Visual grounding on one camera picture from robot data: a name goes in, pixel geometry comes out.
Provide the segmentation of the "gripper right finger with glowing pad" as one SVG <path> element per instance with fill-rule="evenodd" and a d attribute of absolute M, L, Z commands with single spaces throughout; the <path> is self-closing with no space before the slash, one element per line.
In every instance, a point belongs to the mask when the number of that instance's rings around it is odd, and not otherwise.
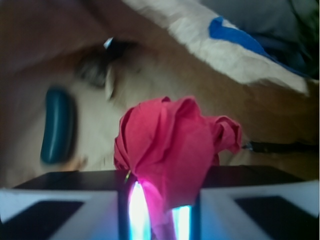
<path fill-rule="evenodd" d="M 317 240 L 318 180 L 270 166 L 214 166 L 194 205 L 173 210 L 179 240 Z"/>

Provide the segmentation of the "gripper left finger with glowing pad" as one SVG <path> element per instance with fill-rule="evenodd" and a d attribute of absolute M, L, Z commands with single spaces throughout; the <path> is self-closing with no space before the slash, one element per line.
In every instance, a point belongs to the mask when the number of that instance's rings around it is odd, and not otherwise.
<path fill-rule="evenodd" d="M 49 172 L 0 191 L 3 240 L 149 240 L 147 206 L 127 170 Z"/>

